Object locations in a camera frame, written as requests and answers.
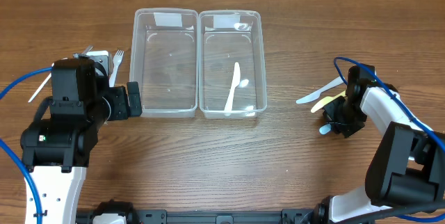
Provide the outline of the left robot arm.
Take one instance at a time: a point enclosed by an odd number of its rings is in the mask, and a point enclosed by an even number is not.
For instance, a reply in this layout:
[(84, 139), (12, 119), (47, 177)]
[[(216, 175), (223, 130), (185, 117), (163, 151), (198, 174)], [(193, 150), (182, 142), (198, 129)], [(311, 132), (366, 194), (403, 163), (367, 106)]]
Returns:
[(26, 223), (74, 223), (90, 153), (107, 121), (142, 114), (139, 85), (110, 87), (106, 70), (89, 58), (59, 60), (45, 98), (20, 139)]

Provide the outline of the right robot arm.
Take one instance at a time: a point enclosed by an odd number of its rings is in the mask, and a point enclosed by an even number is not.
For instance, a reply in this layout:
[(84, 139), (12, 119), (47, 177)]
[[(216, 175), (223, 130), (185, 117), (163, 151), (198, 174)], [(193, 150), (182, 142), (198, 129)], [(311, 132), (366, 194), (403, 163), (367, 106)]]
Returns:
[(312, 223), (374, 223), (397, 217), (420, 223), (442, 216), (417, 218), (444, 208), (444, 135), (420, 122), (398, 91), (379, 80), (372, 65), (348, 71), (346, 91), (323, 105), (326, 127), (348, 138), (371, 120), (382, 140), (363, 186), (319, 203)]

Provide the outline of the metal fork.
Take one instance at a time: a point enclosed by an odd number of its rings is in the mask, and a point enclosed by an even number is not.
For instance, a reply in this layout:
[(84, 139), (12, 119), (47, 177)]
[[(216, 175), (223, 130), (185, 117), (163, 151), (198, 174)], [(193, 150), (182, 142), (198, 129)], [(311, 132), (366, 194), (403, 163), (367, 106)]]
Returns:
[(86, 47), (86, 49), (85, 49), (83, 52), (73, 54), (73, 57), (74, 57), (74, 58), (79, 58), (79, 57), (82, 57), (82, 56), (86, 56), (87, 53), (88, 53), (90, 50), (92, 50), (93, 47), (94, 47), (93, 45), (89, 45), (88, 47)]

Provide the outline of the yellow plastic knife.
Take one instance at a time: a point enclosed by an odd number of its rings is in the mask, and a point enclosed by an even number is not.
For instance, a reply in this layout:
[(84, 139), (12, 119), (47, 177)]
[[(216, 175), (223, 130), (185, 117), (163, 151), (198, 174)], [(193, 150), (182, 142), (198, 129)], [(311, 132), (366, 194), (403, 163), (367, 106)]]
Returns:
[(322, 109), (325, 105), (329, 104), (330, 102), (332, 102), (333, 100), (335, 100), (338, 97), (345, 97), (346, 96), (346, 92), (342, 91), (341, 93), (339, 93), (338, 95), (335, 96), (327, 96), (324, 97), (323, 99), (320, 99), (312, 108), (311, 108), (311, 112), (315, 113), (316, 111)]

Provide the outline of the light blue plastic knife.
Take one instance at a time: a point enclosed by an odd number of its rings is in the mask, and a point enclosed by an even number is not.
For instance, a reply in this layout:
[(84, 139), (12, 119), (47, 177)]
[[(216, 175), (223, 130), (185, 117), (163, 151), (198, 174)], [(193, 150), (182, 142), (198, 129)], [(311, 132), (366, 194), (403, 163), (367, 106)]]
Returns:
[(324, 85), (323, 87), (319, 88), (318, 90), (306, 95), (303, 98), (300, 98), (296, 100), (296, 104), (306, 104), (309, 102), (313, 102), (314, 100), (318, 99), (322, 93), (324, 93), (327, 90), (330, 90), (334, 87), (337, 87), (343, 83), (343, 80), (341, 77), (337, 77), (336, 79), (332, 80), (328, 84)]

